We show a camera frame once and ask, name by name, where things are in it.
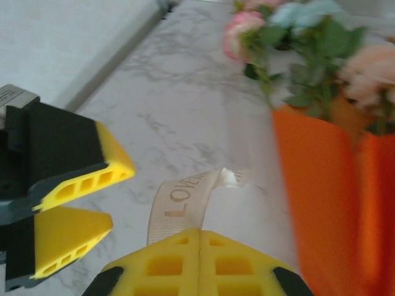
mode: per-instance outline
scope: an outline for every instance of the orange paper wrapping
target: orange paper wrapping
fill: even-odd
[[[273,112],[299,261],[316,296],[392,296],[395,136],[361,138],[372,119],[347,108],[336,125]]]

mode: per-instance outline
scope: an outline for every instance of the marble surface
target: marble surface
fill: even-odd
[[[244,189],[216,189],[204,229],[297,268],[270,112],[256,84],[241,74],[243,66],[222,52],[231,10],[224,3],[185,1],[82,107],[82,115],[111,130],[137,174],[69,203],[110,213],[114,230],[82,260],[9,296],[81,295],[107,263],[146,245],[151,204],[164,180],[221,167],[248,168],[252,181]],[[377,25],[370,42],[380,42],[382,28]],[[273,52],[272,67],[283,72],[295,59]],[[286,95],[279,87],[276,104]]]

